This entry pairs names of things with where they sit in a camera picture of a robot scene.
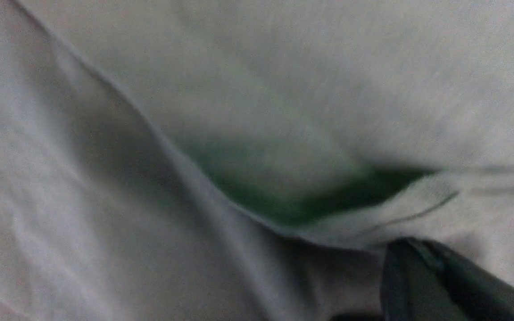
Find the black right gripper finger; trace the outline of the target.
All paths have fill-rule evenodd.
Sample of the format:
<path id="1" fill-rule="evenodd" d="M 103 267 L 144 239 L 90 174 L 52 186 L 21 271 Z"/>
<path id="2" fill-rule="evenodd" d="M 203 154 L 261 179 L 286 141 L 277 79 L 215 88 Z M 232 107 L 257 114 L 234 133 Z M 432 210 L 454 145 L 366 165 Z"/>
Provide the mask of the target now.
<path id="1" fill-rule="evenodd" d="M 385 321 L 514 321 L 514 287 L 432 240 L 387 245 L 380 301 Z"/>

